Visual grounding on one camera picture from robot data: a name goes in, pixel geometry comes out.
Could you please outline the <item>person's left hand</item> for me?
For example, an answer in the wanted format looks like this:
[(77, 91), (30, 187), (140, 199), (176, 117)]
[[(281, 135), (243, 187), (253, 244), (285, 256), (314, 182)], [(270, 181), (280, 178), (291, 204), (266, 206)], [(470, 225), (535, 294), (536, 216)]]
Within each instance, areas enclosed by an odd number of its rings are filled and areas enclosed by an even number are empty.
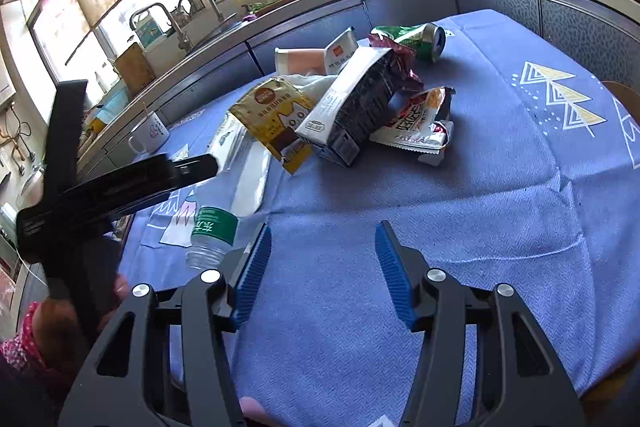
[(42, 300), (32, 316), (32, 335), (48, 369), (65, 376), (77, 375), (90, 347), (70, 301), (51, 297)]

